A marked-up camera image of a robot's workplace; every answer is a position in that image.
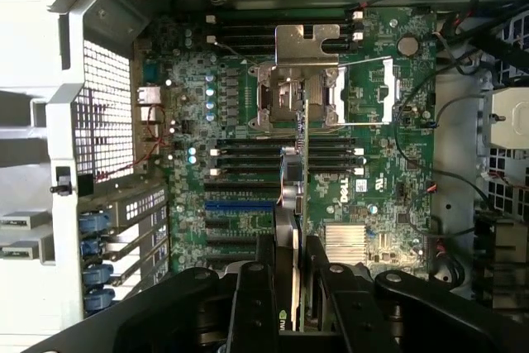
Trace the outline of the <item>blue expansion slot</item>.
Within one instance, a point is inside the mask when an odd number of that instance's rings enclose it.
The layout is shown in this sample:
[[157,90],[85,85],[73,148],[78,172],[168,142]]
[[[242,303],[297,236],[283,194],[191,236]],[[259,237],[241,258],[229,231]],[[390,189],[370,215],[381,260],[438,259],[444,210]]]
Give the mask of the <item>blue expansion slot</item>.
[[208,200],[204,203],[206,211],[215,212],[259,212],[259,211],[272,211],[275,206],[273,201],[213,201]]

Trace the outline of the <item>blue plastic card clip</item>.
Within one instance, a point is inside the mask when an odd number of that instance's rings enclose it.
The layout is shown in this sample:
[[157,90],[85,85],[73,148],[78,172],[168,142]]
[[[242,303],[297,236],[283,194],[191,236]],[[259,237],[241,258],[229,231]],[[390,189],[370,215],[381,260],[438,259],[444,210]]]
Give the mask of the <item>blue plastic card clip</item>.
[[113,266],[110,264],[93,265],[82,273],[85,286],[106,284],[113,274]]
[[105,243],[99,237],[88,238],[79,243],[82,258],[100,256],[105,252]]
[[108,212],[88,212],[79,216],[79,230],[82,233],[105,231],[112,225]]
[[115,298],[113,289],[94,289],[83,297],[86,312],[97,312],[108,308]]

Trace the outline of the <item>silver metal socket cover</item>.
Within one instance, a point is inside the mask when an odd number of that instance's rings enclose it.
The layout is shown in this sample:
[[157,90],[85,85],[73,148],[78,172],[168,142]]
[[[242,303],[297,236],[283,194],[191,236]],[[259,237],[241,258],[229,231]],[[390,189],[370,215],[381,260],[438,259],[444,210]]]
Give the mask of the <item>silver metal socket cover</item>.
[[315,24],[309,38],[304,37],[303,25],[279,25],[275,28],[275,63],[288,68],[335,67],[338,54],[324,52],[322,44],[339,37],[337,24]]

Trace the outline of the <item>grey metal disk bay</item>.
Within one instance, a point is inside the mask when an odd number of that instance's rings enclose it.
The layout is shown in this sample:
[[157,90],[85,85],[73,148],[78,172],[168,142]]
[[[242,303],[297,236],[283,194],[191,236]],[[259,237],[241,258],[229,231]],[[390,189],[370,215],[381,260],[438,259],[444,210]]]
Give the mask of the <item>grey metal disk bay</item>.
[[509,150],[529,150],[529,87],[493,90],[484,98],[484,142]]

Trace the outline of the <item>white cooler mounting bracket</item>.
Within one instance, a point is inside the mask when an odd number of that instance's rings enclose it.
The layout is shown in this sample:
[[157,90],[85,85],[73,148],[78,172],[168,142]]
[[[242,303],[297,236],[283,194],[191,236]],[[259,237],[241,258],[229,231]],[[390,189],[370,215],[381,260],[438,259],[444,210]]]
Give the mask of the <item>white cooler mounting bracket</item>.
[[393,72],[393,59],[391,57],[383,60],[384,86],[388,89],[383,99],[383,116],[381,122],[388,125],[393,122],[393,106],[398,96],[398,84]]
[[332,87],[329,89],[329,100],[330,105],[333,107],[336,114],[336,122],[338,124],[343,124],[345,120],[345,101],[342,98],[342,92],[345,89],[346,85],[346,67],[341,67],[338,69],[338,75],[336,81]]

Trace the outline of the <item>perforated metal slot cover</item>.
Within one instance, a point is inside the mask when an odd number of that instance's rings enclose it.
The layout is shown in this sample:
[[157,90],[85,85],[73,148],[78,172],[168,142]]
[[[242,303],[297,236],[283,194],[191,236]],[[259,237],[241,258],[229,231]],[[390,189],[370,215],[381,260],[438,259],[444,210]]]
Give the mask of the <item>perforated metal slot cover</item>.
[[109,209],[112,227],[121,230],[137,224],[162,208],[168,196],[167,188],[158,186],[117,199]]

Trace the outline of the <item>round silver coin battery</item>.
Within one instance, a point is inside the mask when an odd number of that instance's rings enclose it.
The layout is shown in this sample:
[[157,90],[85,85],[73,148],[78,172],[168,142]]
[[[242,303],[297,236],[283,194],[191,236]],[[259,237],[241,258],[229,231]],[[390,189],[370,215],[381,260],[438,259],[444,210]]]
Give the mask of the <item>round silver coin battery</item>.
[[397,43],[398,53],[405,57],[413,57],[420,50],[420,42],[415,36],[403,36]]

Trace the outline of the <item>metal CPU socket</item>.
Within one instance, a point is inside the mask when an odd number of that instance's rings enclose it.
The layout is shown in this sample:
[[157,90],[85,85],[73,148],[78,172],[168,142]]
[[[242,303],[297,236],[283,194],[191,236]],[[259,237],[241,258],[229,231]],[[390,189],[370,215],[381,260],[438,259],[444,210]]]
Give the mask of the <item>metal CPU socket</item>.
[[304,98],[309,103],[309,131],[327,134],[341,129],[330,105],[329,89],[333,86],[339,68],[323,69],[303,78],[295,74],[285,75],[270,62],[249,68],[248,75],[256,85],[250,90],[255,96],[247,110],[248,127],[270,135],[295,132],[296,111],[301,109]]

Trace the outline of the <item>black RAM slot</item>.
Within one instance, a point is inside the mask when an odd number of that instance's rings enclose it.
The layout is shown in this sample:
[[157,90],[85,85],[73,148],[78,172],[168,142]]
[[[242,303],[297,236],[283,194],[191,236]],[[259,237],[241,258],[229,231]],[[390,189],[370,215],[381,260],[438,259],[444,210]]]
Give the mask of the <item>black RAM slot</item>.
[[[224,165],[279,165],[280,158],[277,157],[221,157],[216,158],[217,166]],[[311,157],[308,161],[310,166],[363,166],[368,160],[364,157]]]
[[[210,156],[221,155],[280,155],[281,149],[279,147],[228,147],[228,148],[213,148],[209,150]],[[341,148],[327,148],[316,147],[309,149],[309,155],[353,155],[364,156],[365,150],[363,148],[347,149]]]
[[[334,22],[331,23],[321,23],[321,24],[280,24],[280,25],[286,25],[286,26],[296,26],[301,25],[303,26],[304,32],[308,33],[309,31],[312,31],[313,27],[315,25],[333,25]],[[341,23],[337,24],[340,27],[340,32],[346,32],[354,27],[354,24],[347,24],[347,23]],[[274,32],[275,28],[277,27],[277,24],[272,25],[253,25],[253,26],[237,26],[237,25],[224,25],[224,26],[217,26],[216,32],[221,33],[224,32],[224,35],[227,34],[235,34],[236,32],[249,32],[250,34],[258,34],[258,33],[266,33],[266,32]]]
[[[228,146],[252,146],[252,145],[272,145],[272,146],[292,146],[295,144],[293,138],[268,138],[268,139],[219,139],[216,141],[217,146],[228,147]],[[355,138],[349,137],[335,137],[335,138],[325,138],[325,137],[311,137],[309,139],[310,146],[319,146],[319,145],[354,145]]]
[[[219,42],[222,44],[234,46],[234,45],[271,45],[275,43],[274,36],[220,36],[220,35],[209,35],[207,36],[209,43]],[[344,45],[350,44],[352,40],[350,37],[340,36],[337,39],[326,39],[323,41],[323,45]]]
[[[275,52],[274,45],[228,45],[236,53],[240,55],[272,55]],[[359,47],[352,44],[337,43],[322,44],[322,50],[326,53],[337,53],[337,54],[354,54],[358,51]]]
[[[220,176],[224,174],[279,174],[280,168],[278,166],[272,167],[225,167],[225,168],[210,168],[208,174],[210,176]],[[362,167],[354,168],[340,168],[340,167],[312,167],[308,169],[311,174],[353,174],[357,176],[364,176],[365,169]]]
[[261,24],[290,24],[295,22],[301,23],[348,23],[358,21],[351,15],[337,15],[337,16],[323,16],[323,15],[308,15],[308,16],[293,16],[293,15],[241,15],[240,13],[234,15],[206,15],[204,22],[208,25],[261,25]]

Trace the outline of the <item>grey metal PC case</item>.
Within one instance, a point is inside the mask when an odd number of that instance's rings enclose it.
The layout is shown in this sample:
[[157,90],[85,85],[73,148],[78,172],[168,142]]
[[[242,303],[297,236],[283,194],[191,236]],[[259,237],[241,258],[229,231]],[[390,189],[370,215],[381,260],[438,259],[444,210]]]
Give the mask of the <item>grey metal PC case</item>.
[[[39,0],[44,11],[16,18],[0,0],[0,353],[25,349],[101,311],[83,297],[113,289],[111,305],[187,269],[169,262],[170,194],[159,154],[145,133],[160,93],[141,93],[136,45],[160,17],[227,11],[417,7],[434,12],[436,67],[406,101],[432,83],[433,185],[406,208],[418,229],[418,204],[431,203],[425,276],[529,326],[529,150],[484,142],[484,98],[529,87],[529,0]],[[55,167],[71,168],[74,191],[50,193]],[[92,173],[94,193],[80,197],[77,175]],[[165,186],[168,201],[127,229],[82,233],[79,216],[109,212],[123,196]],[[302,307],[295,332],[279,330],[272,353],[349,353],[330,319],[319,280],[308,270],[302,239]],[[79,243],[99,237],[100,256],[82,258]],[[113,266],[106,284],[85,286],[82,273]]]

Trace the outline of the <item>silver finned chipset heatsink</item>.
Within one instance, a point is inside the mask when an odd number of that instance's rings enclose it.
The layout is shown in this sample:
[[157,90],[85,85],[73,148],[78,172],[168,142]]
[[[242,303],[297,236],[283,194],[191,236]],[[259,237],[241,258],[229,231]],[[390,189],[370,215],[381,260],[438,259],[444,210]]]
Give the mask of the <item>silver finned chipset heatsink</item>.
[[325,252],[330,262],[356,265],[367,261],[367,234],[364,224],[327,224]]

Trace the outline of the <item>green Dell motherboard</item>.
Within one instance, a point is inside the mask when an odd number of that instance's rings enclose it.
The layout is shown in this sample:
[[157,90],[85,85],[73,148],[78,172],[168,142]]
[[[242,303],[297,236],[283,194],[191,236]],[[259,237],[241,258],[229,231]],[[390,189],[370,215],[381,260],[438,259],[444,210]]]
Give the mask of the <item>green Dell motherboard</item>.
[[[391,56],[398,84],[393,106],[393,122],[387,126],[343,126],[327,134],[311,137],[355,138],[354,145],[308,144],[311,157],[364,157],[364,176],[353,174],[311,174],[307,178],[307,212],[305,234],[318,236],[325,246],[327,224],[364,224],[367,234],[367,261],[372,273],[397,268],[419,276],[428,270],[427,239],[431,203],[423,198],[418,204],[418,229],[407,223],[406,208],[418,193],[433,185],[431,164],[434,137],[426,124],[433,118],[435,89],[432,83],[410,101],[405,100],[418,84],[425,83],[436,67],[436,42],[433,36],[436,17],[433,11],[417,7],[371,7],[355,12],[340,8],[256,10],[216,12],[213,15],[351,15],[358,21],[340,36],[350,37],[359,49],[354,54],[338,54],[338,64],[369,58]],[[285,75],[308,78],[312,74],[335,67],[278,67],[272,55],[240,55],[226,44],[209,43],[207,36],[274,36],[275,31],[250,34],[217,33],[217,26],[204,22],[206,14],[186,17],[160,17],[148,25],[136,45],[141,63],[141,93],[160,93],[153,106],[156,119],[145,133],[147,148],[159,154],[152,164],[163,170],[167,179],[171,228],[169,262],[174,271],[191,266],[207,266],[223,270],[229,264],[208,264],[208,254],[255,253],[255,246],[208,246],[208,236],[255,236],[272,232],[274,208],[259,212],[206,211],[204,203],[213,201],[273,201],[280,195],[253,192],[205,192],[207,181],[279,182],[279,174],[224,174],[210,176],[210,168],[272,167],[279,165],[217,166],[221,157],[279,157],[280,155],[210,156],[219,139],[293,138],[295,132],[282,135],[265,134],[247,124],[251,114],[247,107],[255,96],[250,90],[256,81],[249,68],[272,62]],[[415,36],[420,50],[413,57],[398,53],[397,43],[403,36]],[[342,92],[346,122],[381,122],[384,86],[383,61],[346,66],[346,85]],[[309,155],[316,147],[347,149],[363,148],[364,156]],[[229,229],[207,229],[206,219],[230,219]]]

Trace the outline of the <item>long black expansion slot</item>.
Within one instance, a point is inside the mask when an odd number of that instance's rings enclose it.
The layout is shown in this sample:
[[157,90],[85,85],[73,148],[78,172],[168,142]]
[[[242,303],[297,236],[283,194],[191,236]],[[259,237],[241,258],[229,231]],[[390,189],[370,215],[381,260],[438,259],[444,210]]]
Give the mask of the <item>long black expansion slot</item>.
[[228,253],[228,254],[208,254],[204,260],[208,264],[230,264],[238,261],[253,261],[255,254],[253,253]]
[[203,184],[205,192],[257,192],[278,194],[280,183],[260,181],[207,181]]
[[256,242],[255,236],[208,236],[206,238],[208,246],[255,246]]

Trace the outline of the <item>black case latch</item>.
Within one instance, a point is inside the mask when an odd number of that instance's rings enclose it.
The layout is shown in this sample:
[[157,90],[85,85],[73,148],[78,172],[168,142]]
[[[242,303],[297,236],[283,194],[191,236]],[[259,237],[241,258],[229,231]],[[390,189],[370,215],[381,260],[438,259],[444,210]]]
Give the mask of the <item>black case latch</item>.
[[[55,167],[55,185],[50,187],[50,193],[59,196],[68,196],[74,191],[71,168],[66,166]],[[92,173],[77,175],[77,192],[80,197],[94,193],[94,177]]]

